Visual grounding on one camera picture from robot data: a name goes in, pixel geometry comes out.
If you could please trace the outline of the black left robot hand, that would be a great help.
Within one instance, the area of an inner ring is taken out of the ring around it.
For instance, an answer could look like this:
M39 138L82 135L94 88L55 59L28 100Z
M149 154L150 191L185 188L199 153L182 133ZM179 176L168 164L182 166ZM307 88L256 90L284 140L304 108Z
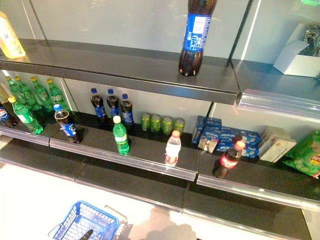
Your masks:
M79 240L89 240L92 234L93 230L89 229Z

